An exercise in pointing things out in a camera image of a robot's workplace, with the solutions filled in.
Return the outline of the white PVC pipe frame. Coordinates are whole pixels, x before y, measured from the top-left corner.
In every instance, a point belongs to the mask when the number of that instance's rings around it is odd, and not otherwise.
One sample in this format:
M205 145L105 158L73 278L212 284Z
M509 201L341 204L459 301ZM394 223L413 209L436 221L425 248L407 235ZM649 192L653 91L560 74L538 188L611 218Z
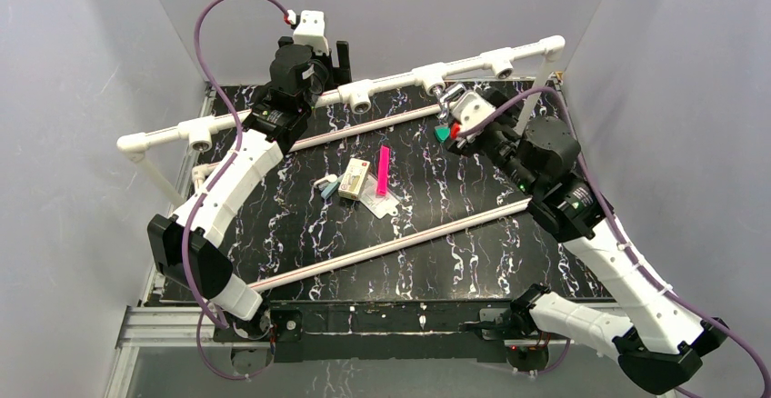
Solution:
M312 112L316 108L327 107L332 104L346 104L353 111L362 113L370 108L373 95L406 86L420 86L429 94L432 94L432 89L436 85L447 86L447 77L472 71L487 70L492 72L496 78L503 80L507 78L514 61L540 55L549 63L561 54L564 45L565 40L562 36L553 35L532 44L500 48L449 63L424 65L399 75L390 75L375 80L353 81L336 89L324 91L315 102ZM509 107L512 107L511 102L506 102L504 106L498 107L479 127L485 127ZM178 193L165 177L157 171L156 167L147 161L147 151L160 144L184 140L187 141L192 150L205 152L210 148L213 136L226 129L235 131L236 141L242 135L240 127L249 111L230 109L227 114L221 116L199 117L163 130L124 135L117 140L116 144L118 149L129 160L143 168L152 178L153 182L169 196L175 211L190 197L186 198ZM304 138L304 134L302 134L287 154L303 146L311 145L312 141ZM195 181L195 193L202 188L205 180L217 168L219 163L215 165L210 173L206 174L202 179Z

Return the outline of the chrome water faucet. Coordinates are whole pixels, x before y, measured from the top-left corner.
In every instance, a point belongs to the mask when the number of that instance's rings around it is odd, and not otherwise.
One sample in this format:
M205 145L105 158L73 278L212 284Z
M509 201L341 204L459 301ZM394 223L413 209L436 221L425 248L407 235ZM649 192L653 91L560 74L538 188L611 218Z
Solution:
M439 107L437 118L441 122L449 122L451 105L458 101L466 91L466 86L461 82L456 82L449 86L436 85L432 89Z

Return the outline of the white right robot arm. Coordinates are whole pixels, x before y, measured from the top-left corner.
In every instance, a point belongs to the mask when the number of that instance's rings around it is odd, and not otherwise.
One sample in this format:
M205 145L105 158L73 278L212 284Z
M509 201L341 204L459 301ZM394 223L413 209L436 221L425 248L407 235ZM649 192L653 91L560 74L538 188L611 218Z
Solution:
M648 393L675 390L726 340L722 322L708 322L669 300L663 279L630 244L617 240L620 223L604 213L598 194L576 172L581 147L568 124L539 116L517 132L513 106L495 90L465 92L449 107L452 151L485 155L509 175L529 196L533 220L594 273L621 314L533 284L505 312L473 323L472 330L494 340L558 334L615 360Z

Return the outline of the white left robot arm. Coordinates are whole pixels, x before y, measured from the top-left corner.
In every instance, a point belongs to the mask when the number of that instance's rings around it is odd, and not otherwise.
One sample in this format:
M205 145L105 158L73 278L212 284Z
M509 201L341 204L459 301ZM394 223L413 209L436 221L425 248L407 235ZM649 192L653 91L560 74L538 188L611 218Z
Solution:
M281 37L270 80L255 89L241 137L198 192L147 226L157 271L236 317L236 328L250 340L267 336L272 317L219 246L246 198L305 132L319 96L351 82L348 42L337 42L336 52L334 64L330 55Z

